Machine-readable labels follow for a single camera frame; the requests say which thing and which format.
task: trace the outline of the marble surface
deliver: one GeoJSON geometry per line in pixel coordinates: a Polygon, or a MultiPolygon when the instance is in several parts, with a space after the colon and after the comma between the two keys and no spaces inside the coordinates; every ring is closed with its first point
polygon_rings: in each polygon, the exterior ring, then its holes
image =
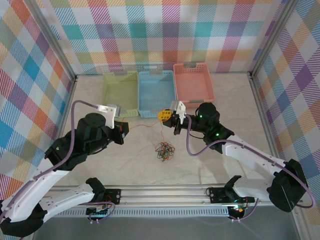
{"type": "MultiPolygon", "coordinates": [[[[220,112],[220,122],[247,143],[270,153],[260,121],[255,100],[246,74],[212,74],[216,100],[214,105],[220,112]]],[[[84,100],[92,104],[101,102],[102,77],[81,76],[78,79],[73,100],[84,100]]],[[[92,108],[78,104],[75,120],[78,122],[92,108]]],[[[130,127],[138,124],[151,125],[156,118],[126,118],[130,127]]],[[[71,129],[70,113],[65,133],[71,129]]],[[[250,168],[231,157],[208,150],[197,157],[189,156],[186,150],[186,130],[174,136],[173,128],[163,127],[167,142],[175,147],[173,159],[162,162],[157,158],[155,147],[162,141],[162,126],[138,126],[124,139],[124,145],[111,143],[107,149],[87,160],[61,179],[57,185],[80,185],[88,178],[97,177],[104,185],[132,184],[215,184],[226,183],[234,175],[259,178],[250,168]]],[[[190,139],[190,149],[198,152],[206,145],[200,139],[190,139]]]]}

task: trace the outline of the yellow basket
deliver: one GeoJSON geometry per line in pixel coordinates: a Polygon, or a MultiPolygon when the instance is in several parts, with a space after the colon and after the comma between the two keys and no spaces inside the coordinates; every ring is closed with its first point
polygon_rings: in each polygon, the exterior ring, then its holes
{"type": "Polygon", "coordinates": [[[139,116],[138,72],[108,72],[103,75],[102,104],[121,107],[120,118],[139,116]]]}

